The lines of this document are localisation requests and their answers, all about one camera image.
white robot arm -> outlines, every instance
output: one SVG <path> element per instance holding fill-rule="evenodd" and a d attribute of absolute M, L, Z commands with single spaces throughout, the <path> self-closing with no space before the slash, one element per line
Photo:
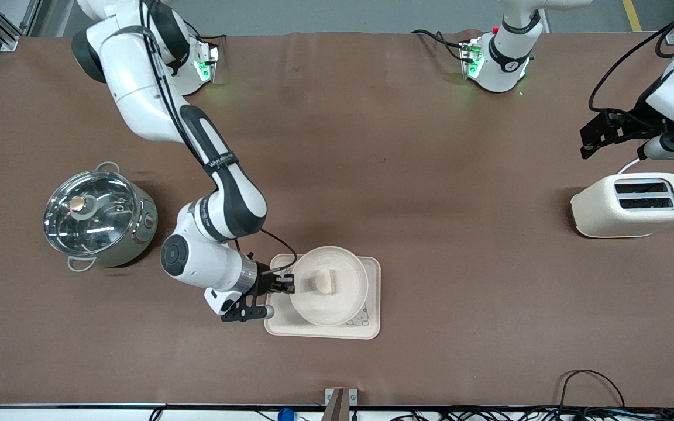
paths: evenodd
<path fill-rule="evenodd" d="M 487 32 L 470 41 L 463 71 L 482 88 L 505 92 L 524 77 L 529 55 L 543 31 L 538 9 L 570 10 L 584 8 L 592 0 L 498 0 L 503 21 L 498 32 Z"/>
<path fill-rule="evenodd" d="M 255 300 L 248 306 L 246 295 L 289 292 L 292 284 L 228 246 L 230 240 L 260 231 L 267 203 L 208 115 L 177 91 L 171 70 L 188 59 L 184 21 L 160 2 L 80 0 L 80 5 L 88 16 L 102 19 L 73 40 L 86 73 L 107 84 L 134 133 L 184 143 L 217 184 L 214 192 L 179 212 L 176 229 L 161 250 L 163 270 L 180 282 L 206 288 L 205 298 L 223 320 L 271 317 L 271 307 L 256 306 Z"/>
<path fill-rule="evenodd" d="M 644 40 L 634 50 L 660 35 L 662 31 Z M 674 160 L 674 56 L 662 76 L 639 96 L 632 110 L 626 112 L 619 109 L 591 108 L 599 111 L 599 114 L 581 129 L 581 154 L 584 159 L 608 144 L 630 139 L 649 139 L 639 147 L 639 159 Z"/>

white bowl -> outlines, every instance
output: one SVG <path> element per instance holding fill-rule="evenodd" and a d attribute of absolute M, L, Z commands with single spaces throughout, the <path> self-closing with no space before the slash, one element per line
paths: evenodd
<path fill-rule="evenodd" d="M 319 272 L 331 270 L 334 291 L 325 294 L 315 286 Z M 307 322 L 337 326 L 355 317 L 369 294 L 369 276 L 358 257 L 337 246 L 323 246 L 305 253 L 293 266 L 295 293 L 291 302 Z"/>

brown table mat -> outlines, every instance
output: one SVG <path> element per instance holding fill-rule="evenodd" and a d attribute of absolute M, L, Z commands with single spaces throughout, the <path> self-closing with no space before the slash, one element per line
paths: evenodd
<path fill-rule="evenodd" d="M 641 240 L 575 234 L 567 203 L 637 142 L 580 159 L 594 84 L 642 34 L 546 34 L 506 94 L 408 34 L 228 40 L 228 83 L 190 98 L 216 123 L 300 253 L 343 246 L 382 265 L 370 341 L 275 337 L 222 323 L 160 267 L 176 212 L 214 188 L 179 144 L 140 139 L 68 39 L 0 58 L 0 403 L 548 404 L 594 368 L 629 405 L 674 406 L 674 228 Z M 642 50 L 597 106 L 630 108 L 666 61 Z M 72 274 L 43 238 L 62 181 L 115 160 L 160 228 L 129 267 Z M 634 171 L 674 171 L 647 162 Z M 284 250 L 241 240 L 269 262 Z M 575 378 L 567 403 L 615 405 Z"/>

glass lid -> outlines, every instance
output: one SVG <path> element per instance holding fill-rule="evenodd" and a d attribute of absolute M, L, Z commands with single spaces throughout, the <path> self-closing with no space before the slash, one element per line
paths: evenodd
<path fill-rule="evenodd" d="M 123 237 L 134 221 L 136 197 L 129 181 L 112 171 L 75 175 L 46 205 L 43 231 L 62 253 L 97 253 Z"/>

pot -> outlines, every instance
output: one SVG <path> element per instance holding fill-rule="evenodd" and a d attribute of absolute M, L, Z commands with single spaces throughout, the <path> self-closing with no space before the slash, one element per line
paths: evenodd
<path fill-rule="evenodd" d="M 108 166 L 116 171 L 105 170 Z M 46 204 L 46 240 L 68 256 L 75 272 L 128 263 L 155 235 L 155 203 L 119 172 L 116 163 L 101 163 L 65 181 Z"/>

